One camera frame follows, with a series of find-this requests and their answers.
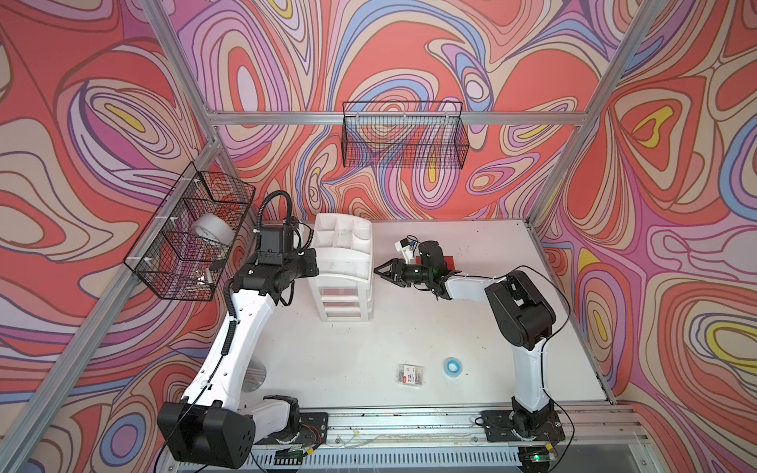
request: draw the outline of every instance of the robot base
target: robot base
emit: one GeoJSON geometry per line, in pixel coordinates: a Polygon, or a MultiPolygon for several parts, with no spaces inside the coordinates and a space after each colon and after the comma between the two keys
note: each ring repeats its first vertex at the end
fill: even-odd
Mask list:
{"type": "MultiPolygon", "coordinates": [[[[325,443],[328,429],[329,414],[327,412],[300,412],[300,431],[297,437],[287,443],[301,444],[307,450],[313,445],[325,443]]],[[[282,443],[273,435],[269,435],[255,445],[286,445],[287,443],[282,443]]]]}
{"type": "Polygon", "coordinates": [[[533,431],[525,433],[520,431],[518,422],[513,419],[516,414],[518,414],[517,411],[512,410],[481,412],[481,426],[486,431],[486,440],[488,442],[537,440],[552,444],[565,440],[565,432],[554,409],[545,412],[544,422],[537,425],[533,431]]]}

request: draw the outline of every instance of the black cable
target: black cable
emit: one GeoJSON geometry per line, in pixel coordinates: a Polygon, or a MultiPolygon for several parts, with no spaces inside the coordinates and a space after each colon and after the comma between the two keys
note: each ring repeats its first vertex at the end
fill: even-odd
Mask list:
{"type": "Polygon", "coordinates": [[[163,455],[163,451],[166,449],[166,446],[168,445],[168,440],[171,440],[171,437],[173,437],[173,435],[176,433],[176,429],[179,428],[184,418],[187,416],[187,414],[189,414],[189,411],[192,410],[192,407],[195,407],[195,404],[197,404],[197,401],[200,400],[200,398],[204,394],[207,387],[210,386],[210,381],[213,379],[213,376],[215,376],[216,371],[218,371],[218,367],[221,366],[222,360],[223,360],[223,355],[221,355],[221,357],[218,359],[218,363],[216,363],[216,367],[213,369],[213,372],[210,374],[210,377],[207,379],[207,383],[205,384],[205,386],[203,386],[203,388],[200,390],[200,393],[195,398],[195,401],[189,406],[189,409],[184,411],[181,417],[179,417],[179,420],[176,421],[176,425],[173,426],[173,429],[171,429],[171,432],[168,434],[168,437],[166,437],[166,441],[163,442],[163,446],[160,448],[160,451],[157,453],[157,456],[155,457],[155,464],[152,467],[152,473],[157,473],[157,463],[158,461],[160,461],[160,456],[163,455]]]}
{"type": "Polygon", "coordinates": [[[310,247],[310,244],[313,243],[313,227],[307,225],[305,222],[300,222],[298,220],[298,223],[300,225],[305,225],[308,230],[310,230],[310,233],[307,234],[307,242],[305,243],[305,246],[302,248],[303,250],[306,250],[310,247]]]}
{"type": "Polygon", "coordinates": [[[413,245],[413,256],[416,254],[416,250],[418,250],[418,246],[421,244],[421,242],[418,240],[418,237],[415,235],[406,235],[405,238],[407,238],[410,241],[414,241],[415,244],[413,245]]]}
{"type": "Polygon", "coordinates": [[[300,253],[304,248],[302,248],[302,235],[300,235],[300,231],[297,230],[297,227],[292,227],[294,230],[294,233],[297,234],[297,247],[294,249],[295,253],[300,253]]]}
{"type": "MultiPolygon", "coordinates": [[[[564,322],[562,323],[562,325],[560,326],[560,328],[558,328],[558,329],[557,329],[557,330],[556,330],[555,332],[553,332],[553,333],[552,333],[552,334],[551,334],[551,335],[550,335],[549,337],[547,337],[547,339],[546,339],[546,340],[544,341],[544,344],[543,344],[543,345],[541,346],[541,351],[539,352],[539,363],[540,363],[540,368],[541,368],[541,390],[542,390],[542,391],[544,391],[544,393],[545,393],[545,394],[547,395],[547,397],[549,397],[549,398],[550,398],[550,400],[551,400],[551,401],[552,401],[553,403],[555,403],[555,405],[557,405],[557,406],[558,406],[558,407],[559,407],[560,409],[562,409],[562,411],[563,411],[563,412],[565,413],[565,415],[566,415],[566,416],[568,416],[568,420],[570,421],[570,425],[571,425],[571,429],[572,429],[572,433],[571,433],[571,436],[570,436],[570,440],[568,440],[568,445],[567,445],[567,446],[565,446],[565,451],[564,451],[564,452],[562,452],[562,455],[561,455],[561,456],[560,456],[560,458],[559,458],[559,459],[557,460],[557,463],[555,463],[555,464],[554,464],[554,465],[553,465],[553,466],[552,466],[552,467],[551,467],[551,468],[550,468],[549,470],[547,470],[547,473],[550,473],[550,472],[551,472],[551,471],[553,471],[553,470],[554,470],[555,468],[557,468],[557,465],[559,465],[559,464],[560,464],[560,462],[562,461],[562,459],[564,459],[564,458],[565,458],[565,454],[566,454],[566,453],[568,452],[568,448],[570,448],[570,446],[571,446],[571,443],[573,443],[573,439],[575,438],[575,424],[573,424],[573,419],[571,419],[571,417],[570,417],[570,414],[568,414],[568,411],[566,411],[564,407],[560,406],[560,405],[559,405],[559,404],[557,403],[557,401],[555,401],[555,400],[554,400],[554,399],[552,398],[552,396],[550,396],[550,394],[549,394],[549,393],[547,392],[547,389],[546,389],[546,388],[545,388],[545,386],[544,386],[544,348],[545,348],[545,347],[547,346],[547,342],[549,342],[550,340],[552,340],[552,339],[553,339],[553,338],[555,337],[555,335],[557,335],[558,333],[560,333],[560,332],[561,332],[561,331],[562,331],[562,330],[563,330],[563,329],[565,328],[565,326],[566,326],[566,325],[568,325],[568,321],[570,320],[570,317],[571,317],[571,315],[570,315],[570,310],[571,310],[571,307],[570,307],[570,301],[568,300],[567,296],[565,296],[565,295],[563,294],[563,292],[562,292],[562,289],[560,289],[559,287],[557,287],[557,285],[556,285],[555,283],[553,283],[551,279],[547,278],[547,277],[546,277],[546,276],[545,276],[544,274],[542,274],[542,273],[538,272],[538,271],[537,271],[536,269],[534,269],[534,268],[532,268],[532,267],[530,267],[529,265],[526,265],[526,264],[522,264],[522,265],[520,265],[520,266],[517,266],[517,267],[516,267],[515,269],[513,269],[513,271],[516,271],[517,269],[520,269],[520,268],[528,268],[528,269],[530,269],[531,271],[533,271],[533,272],[535,272],[536,274],[538,274],[539,276],[541,276],[541,278],[542,278],[542,279],[543,279],[544,281],[546,281],[546,282],[550,283],[550,285],[551,285],[551,286],[552,286],[553,288],[555,288],[555,291],[557,291],[557,294],[560,294],[560,297],[562,297],[562,299],[563,299],[563,300],[565,301],[565,305],[566,305],[566,306],[568,307],[568,309],[567,309],[567,310],[568,310],[568,314],[567,314],[568,316],[567,316],[567,317],[565,318],[565,321],[564,321],[564,322]]],[[[494,279],[502,279],[502,278],[505,278],[505,277],[507,277],[507,274],[505,274],[505,275],[502,275],[502,276],[500,276],[500,277],[498,277],[498,278],[494,278],[494,279]]],[[[473,423],[474,423],[474,424],[476,424],[476,425],[478,425],[479,427],[487,427],[487,425],[486,425],[486,424],[479,424],[479,423],[478,423],[478,420],[479,420],[479,419],[483,420],[483,418],[479,416],[479,417],[477,417],[477,418],[476,418],[476,419],[475,419],[475,420],[473,421],[473,423]]],[[[499,428],[499,427],[498,427],[498,426],[496,426],[496,425],[489,425],[488,427],[489,427],[489,428],[499,428]]]]}
{"type": "Polygon", "coordinates": [[[284,307],[291,306],[291,302],[294,299],[294,281],[291,282],[291,285],[289,286],[289,302],[284,302],[283,299],[280,299],[279,301],[282,303],[284,307]]]}
{"type": "Polygon", "coordinates": [[[262,466],[260,466],[260,463],[257,462],[257,459],[255,458],[255,455],[250,455],[250,456],[252,457],[252,461],[255,462],[255,465],[257,465],[257,467],[260,468],[260,470],[263,473],[268,473],[268,471],[265,468],[263,468],[262,466]]]}
{"type": "Polygon", "coordinates": [[[232,284],[233,283],[234,283],[234,278],[231,277],[227,279],[226,283],[223,285],[223,301],[226,303],[226,310],[228,310],[229,313],[234,313],[234,301],[232,300],[232,284]]]}

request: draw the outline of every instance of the black wire basket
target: black wire basket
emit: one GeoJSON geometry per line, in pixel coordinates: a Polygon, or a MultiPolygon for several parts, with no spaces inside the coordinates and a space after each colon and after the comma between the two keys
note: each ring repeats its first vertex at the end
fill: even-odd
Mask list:
{"type": "MultiPolygon", "coordinates": [[[[182,175],[189,175],[191,181],[157,236],[142,255],[128,256],[124,263],[161,299],[209,301],[248,215],[255,187],[224,173],[197,171],[194,164],[182,175]],[[200,218],[212,219],[207,214],[221,219],[233,232],[233,238],[226,233],[230,242],[195,228],[200,218]]],[[[165,203],[164,199],[151,222],[165,203]]]]}
{"type": "Polygon", "coordinates": [[[344,102],[342,163],[462,169],[469,149],[462,110],[459,101],[344,102]]]}

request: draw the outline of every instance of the metal rail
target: metal rail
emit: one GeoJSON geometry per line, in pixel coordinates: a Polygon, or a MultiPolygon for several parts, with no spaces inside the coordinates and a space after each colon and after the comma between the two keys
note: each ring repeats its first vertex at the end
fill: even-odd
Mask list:
{"type": "Polygon", "coordinates": [[[147,16],[150,22],[150,26],[155,32],[158,43],[160,43],[161,48],[166,53],[166,59],[168,60],[171,72],[184,90],[189,105],[192,107],[192,112],[195,114],[195,119],[197,119],[207,140],[209,142],[216,142],[221,147],[222,152],[218,156],[221,170],[230,176],[239,177],[236,166],[229,155],[229,150],[226,149],[226,146],[218,135],[218,129],[210,122],[210,118],[207,115],[207,111],[209,110],[207,102],[200,91],[197,81],[195,81],[192,70],[189,68],[187,58],[179,43],[179,37],[176,35],[171,20],[163,8],[162,1],[142,0],[142,7],[144,8],[145,16],[147,16]]]}
{"type": "Polygon", "coordinates": [[[628,26],[628,31],[626,31],[623,39],[620,41],[618,50],[615,52],[612,60],[610,60],[607,70],[602,75],[597,88],[594,90],[594,94],[589,100],[586,121],[583,123],[583,126],[573,131],[554,169],[552,169],[544,185],[541,186],[537,200],[534,202],[531,212],[526,216],[528,222],[538,220],[539,216],[551,204],[552,197],[565,180],[568,170],[578,159],[584,143],[589,139],[591,130],[602,113],[602,109],[609,101],[612,92],[615,91],[615,87],[623,77],[623,73],[631,63],[631,59],[634,58],[634,54],[638,51],[644,36],[667,3],[668,0],[644,0],[641,3],[634,19],[631,20],[631,24],[628,26]]]}
{"type": "MultiPolygon", "coordinates": [[[[541,241],[536,236],[536,232],[534,231],[532,224],[528,222],[524,222],[524,226],[525,226],[526,231],[528,232],[528,236],[531,237],[531,241],[533,241],[534,246],[537,248],[539,252],[539,256],[541,257],[541,262],[544,263],[544,267],[547,268],[547,275],[550,277],[555,287],[559,288],[560,281],[557,278],[557,274],[555,273],[555,270],[553,269],[552,265],[550,265],[550,262],[547,260],[547,255],[544,251],[544,246],[541,244],[541,241]]],[[[602,391],[605,391],[605,396],[607,396],[607,400],[611,404],[617,404],[618,400],[615,398],[615,395],[612,392],[612,388],[607,383],[607,378],[605,378],[604,375],[602,374],[602,370],[600,369],[600,364],[597,362],[597,358],[594,356],[594,353],[591,351],[591,347],[589,346],[589,342],[586,339],[586,336],[584,335],[584,331],[581,329],[581,326],[578,324],[578,318],[573,316],[571,307],[568,305],[565,305],[565,301],[562,299],[562,297],[560,298],[560,303],[565,308],[565,313],[568,314],[568,318],[570,319],[570,324],[573,326],[573,329],[575,330],[575,333],[578,336],[578,340],[581,342],[581,346],[584,348],[584,353],[586,354],[586,357],[589,360],[589,363],[591,363],[591,367],[594,370],[594,374],[597,377],[597,380],[600,382],[600,386],[602,386],[602,391]]]]}
{"type": "MultiPolygon", "coordinates": [[[[370,116],[444,115],[444,112],[361,112],[370,116]]],[[[208,112],[215,126],[225,125],[341,125],[342,112],[208,112]]],[[[584,112],[462,112],[466,125],[583,125],[584,112]]]]}
{"type": "MultiPolygon", "coordinates": [[[[649,443],[652,440],[631,406],[609,403],[562,403],[575,426],[573,444],[649,443]]],[[[486,406],[366,407],[318,409],[329,413],[324,447],[452,447],[486,445],[484,428],[475,424],[482,410],[511,409],[509,403],[486,406]]],[[[565,436],[573,433],[568,416],[558,411],[565,436]]],[[[507,442],[526,447],[546,442],[507,442]]]]}

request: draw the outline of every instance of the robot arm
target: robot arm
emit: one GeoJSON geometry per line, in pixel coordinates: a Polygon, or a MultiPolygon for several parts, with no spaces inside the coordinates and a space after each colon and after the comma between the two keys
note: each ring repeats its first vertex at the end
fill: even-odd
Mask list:
{"type": "Polygon", "coordinates": [[[244,415],[237,412],[245,371],[282,292],[293,291],[297,278],[318,275],[315,250],[309,244],[294,248],[291,217],[284,226],[260,224],[272,196],[260,208],[255,254],[224,288],[229,311],[200,372],[180,402],[164,403],[157,415],[176,460],[240,468],[254,443],[268,436],[291,440],[300,431],[292,397],[268,396],[244,415]]]}
{"type": "Polygon", "coordinates": [[[489,303],[500,332],[512,346],[516,372],[512,421],[522,437],[529,437],[554,412],[541,356],[556,320],[551,305],[523,271],[494,279],[462,275],[448,269],[436,241],[403,239],[395,246],[403,259],[394,258],[378,266],[376,275],[402,288],[424,285],[423,289],[437,298],[489,303]],[[416,245],[420,264],[413,264],[410,258],[416,245]]]}

